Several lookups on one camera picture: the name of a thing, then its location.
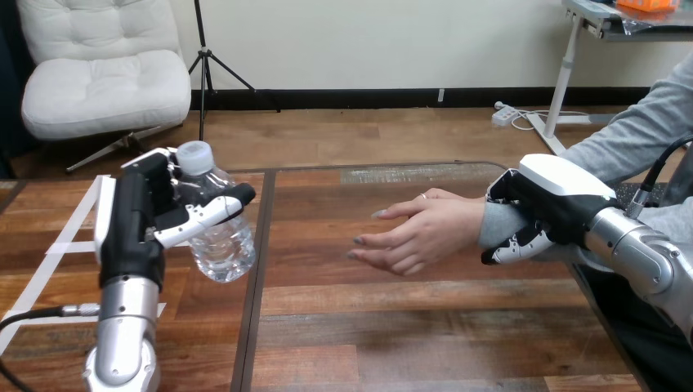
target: tufted cushion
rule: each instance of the tufted cushion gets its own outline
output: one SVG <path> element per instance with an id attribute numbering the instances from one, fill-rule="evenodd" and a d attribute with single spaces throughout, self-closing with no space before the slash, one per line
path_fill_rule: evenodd
<path id="1" fill-rule="evenodd" d="M 37 64 L 59 58 L 109 59 L 157 49 L 180 52 L 168 0 L 16 1 Z"/>
<path id="2" fill-rule="evenodd" d="M 22 117 L 42 140 L 181 123 L 190 108 L 186 65 L 172 51 L 108 60 L 42 62 L 26 85 Z"/>

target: robotic arm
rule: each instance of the robotic arm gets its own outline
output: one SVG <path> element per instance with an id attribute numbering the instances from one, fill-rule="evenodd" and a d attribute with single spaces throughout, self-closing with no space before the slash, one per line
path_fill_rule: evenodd
<path id="1" fill-rule="evenodd" d="M 174 192 L 174 149 L 155 149 L 103 178 L 96 210 L 96 259 L 101 265 L 97 344 L 83 378 L 90 391 L 154 391 L 154 352 L 163 250 L 239 215 L 255 197 L 241 184 L 205 206 L 181 206 Z"/>
<path id="2" fill-rule="evenodd" d="M 519 169 L 506 171 L 489 187 L 486 198 L 523 208 L 536 221 L 486 251 L 482 262 L 507 264 L 554 243 L 577 244 L 625 277 L 693 345 L 693 244 L 674 243 L 637 220 L 646 196 L 638 192 L 626 212 L 614 190 L 581 167 L 552 155 L 527 155 Z"/>

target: plastic bottle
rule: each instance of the plastic bottle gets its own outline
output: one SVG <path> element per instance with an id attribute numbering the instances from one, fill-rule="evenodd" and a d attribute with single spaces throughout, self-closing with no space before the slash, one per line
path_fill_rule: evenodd
<path id="1" fill-rule="evenodd" d="M 203 141 L 181 145 L 176 158 L 182 171 L 177 192 L 184 204 L 204 206 L 235 185 L 228 173 L 215 166 L 212 148 Z M 240 278 L 255 262 L 253 233 L 243 215 L 192 238 L 190 249 L 199 270 L 220 283 Z"/>

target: black cable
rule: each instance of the black cable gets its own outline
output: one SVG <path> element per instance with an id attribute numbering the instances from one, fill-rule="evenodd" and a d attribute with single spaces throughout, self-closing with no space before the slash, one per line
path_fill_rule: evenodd
<path id="1" fill-rule="evenodd" d="M 655 187 L 655 183 L 657 182 L 657 177 L 659 177 L 659 174 L 662 172 L 664 164 L 666 164 L 669 156 L 673 154 L 673 152 L 676 151 L 679 147 L 690 141 L 693 141 L 693 135 L 684 136 L 681 139 L 674 141 L 669 147 L 667 147 L 667 149 L 659 156 L 659 158 L 657 158 L 655 164 L 652 165 L 650 171 L 647 172 L 647 176 L 640 185 L 640 189 L 646 192 L 652 192 L 652 189 Z"/>
<path id="2" fill-rule="evenodd" d="M 37 309 L 37 310 L 30 310 L 28 312 L 24 312 L 22 314 L 15 314 L 14 316 L 8 317 L 4 319 L 2 322 L 0 322 L 0 332 L 8 325 L 12 323 L 16 323 L 21 320 L 29 320 L 29 319 L 43 319 L 46 317 L 62 317 L 63 315 L 63 307 L 62 306 L 56 306 L 54 308 L 46 308 L 46 309 Z M 12 372 L 9 371 L 5 367 L 5 363 L 2 362 L 2 359 L 0 359 L 0 373 L 5 376 L 11 382 L 14 386 L 16 386 L 19 390 L 22 392 L 32 392 L 31 388 L 29 388 L 25 383 L 20 381 Z"/>

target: robotic finger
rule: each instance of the robotic finger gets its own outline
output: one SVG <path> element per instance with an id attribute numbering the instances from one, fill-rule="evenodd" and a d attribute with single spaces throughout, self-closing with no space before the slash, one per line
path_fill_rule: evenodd
<path id="1" fill-rule="evenodd" d="M 512 237 L 506 239 L 497 247 L 481 254 L 481 262 L 485 265 L 511 264 L 526 260 L 549 249 L 553 241 L 548 239 L 542 229 L 541 221 L 527 225 Z"/>

